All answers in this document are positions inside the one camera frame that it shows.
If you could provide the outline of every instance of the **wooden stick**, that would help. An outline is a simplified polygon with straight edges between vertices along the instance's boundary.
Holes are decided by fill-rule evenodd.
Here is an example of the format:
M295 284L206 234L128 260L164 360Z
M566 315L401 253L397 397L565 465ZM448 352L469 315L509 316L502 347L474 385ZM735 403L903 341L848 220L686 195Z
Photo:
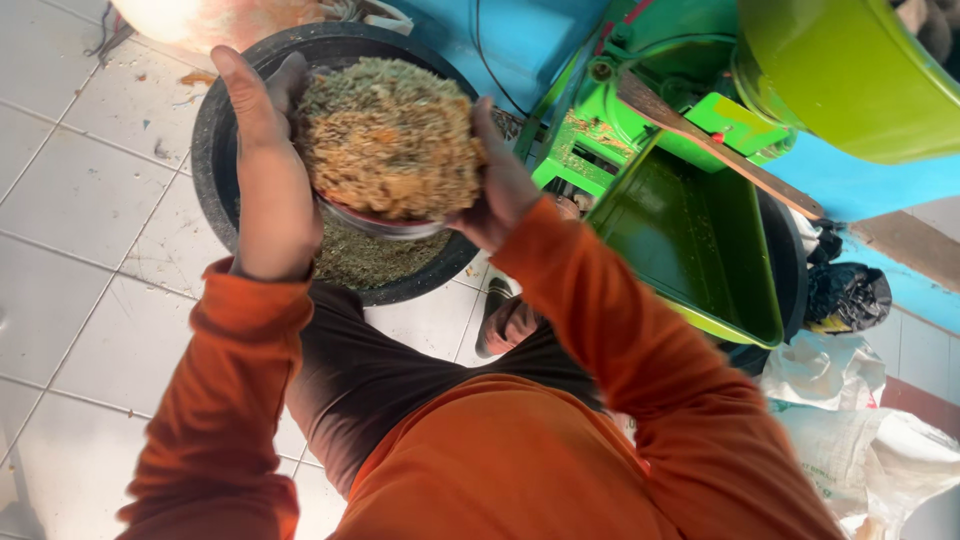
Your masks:
M710 135L705 134L679 112L670 109L670 106L656 92L629 70L625 71L620 79L616 97L657 127L693 141L697 146L723 161L729 168L805 217L810 219L823 217L823 207L810 196L757 167L732 148L714 141Z

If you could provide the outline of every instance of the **shredded material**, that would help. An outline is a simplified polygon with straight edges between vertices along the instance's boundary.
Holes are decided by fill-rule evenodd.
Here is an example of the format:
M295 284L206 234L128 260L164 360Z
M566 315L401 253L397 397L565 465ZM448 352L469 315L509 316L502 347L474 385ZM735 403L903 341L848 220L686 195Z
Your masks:
M297 146L324 197L392 220L440 221L473 205L484 157L470 101L406 61L362 58L316 75Z
M313 279L351 289L372 289L416 274L450 240L442 231L420 240L385 240L358 233L324 215L324 244Z

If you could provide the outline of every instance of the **lime green container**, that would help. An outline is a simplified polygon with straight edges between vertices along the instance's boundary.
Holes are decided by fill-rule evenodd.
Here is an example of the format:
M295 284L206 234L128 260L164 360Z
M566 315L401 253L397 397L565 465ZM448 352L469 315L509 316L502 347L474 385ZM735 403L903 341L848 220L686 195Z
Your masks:
M862 160L960 153L960 85L888 0L737 0L747 106Z

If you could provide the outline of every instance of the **dark trousers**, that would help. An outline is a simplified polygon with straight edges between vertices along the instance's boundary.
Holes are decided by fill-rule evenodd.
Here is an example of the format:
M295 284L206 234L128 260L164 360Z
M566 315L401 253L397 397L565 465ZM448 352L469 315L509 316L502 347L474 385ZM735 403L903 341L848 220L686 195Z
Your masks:
M360 298L349 289L314 282L310 298L313 320L300 334L303 367L286 402L310 452L344 497L387 432L473 377L523 377L603 410L592 378L564 351L546 321L493 363L467 368L418 353L367 324Z

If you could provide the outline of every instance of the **hand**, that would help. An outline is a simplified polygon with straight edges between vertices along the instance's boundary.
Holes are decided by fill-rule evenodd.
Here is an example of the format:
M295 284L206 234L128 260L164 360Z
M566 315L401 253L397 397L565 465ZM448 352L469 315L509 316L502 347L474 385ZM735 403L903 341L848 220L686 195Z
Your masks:
M480 98L473 106L473 133L487 151L481 180L483 194L473 208L462 211L450 223L450 228L494 254L542 194L520 160L503 145L491 117L492 106L489 97Z
M210 53L237 115L240 238L230 268L263 282L304 280L324 238L324 220L303 161L290 142L287 114L306 81L306 59L287 57L267 84L239 53Z

